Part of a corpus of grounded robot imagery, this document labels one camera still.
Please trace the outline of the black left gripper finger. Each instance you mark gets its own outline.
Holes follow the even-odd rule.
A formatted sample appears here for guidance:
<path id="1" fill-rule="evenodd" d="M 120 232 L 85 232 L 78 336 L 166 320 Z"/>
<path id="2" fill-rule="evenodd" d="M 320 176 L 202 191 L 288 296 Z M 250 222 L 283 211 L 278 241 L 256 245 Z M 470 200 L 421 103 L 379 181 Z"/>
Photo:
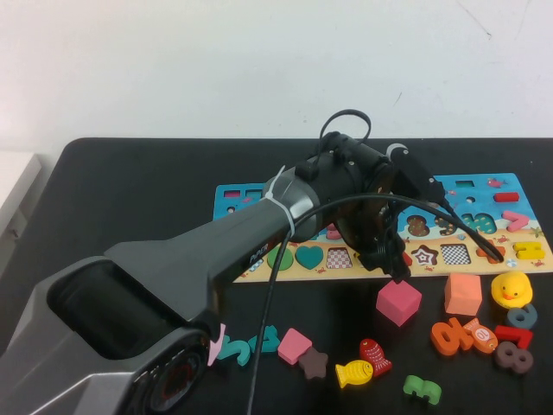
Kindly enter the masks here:
<path id="1" fill-rule="evenodd" d="M 360 263 L 368 271 L 381 269 L 382 272 L 387 272 L 388 257 L 386 251 L 382 250 L 365 250 L 360 253 Z"/>
<path id="2" fill-rule="evenodd" d="M 404 258 L 405 244 L 393 246 L 388 252 L 387 272 L 394 282 L 402 282 L 410 278 L 411 272 Z"/>

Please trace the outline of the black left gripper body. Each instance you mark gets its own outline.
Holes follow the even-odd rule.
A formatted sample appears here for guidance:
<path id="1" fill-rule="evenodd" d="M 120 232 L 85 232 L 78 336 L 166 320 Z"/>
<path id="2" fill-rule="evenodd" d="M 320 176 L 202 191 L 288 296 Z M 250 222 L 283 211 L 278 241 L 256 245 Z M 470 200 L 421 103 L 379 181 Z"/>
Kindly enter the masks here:
<path id="1" fill-rule="evenodd" d="M 342 239 L 359 255 L 365 250 L 388 252 L 404 244 L 397 234 L 398 211 L 385 200 L 350 201 L 338 208 L 335 221 Z"/>

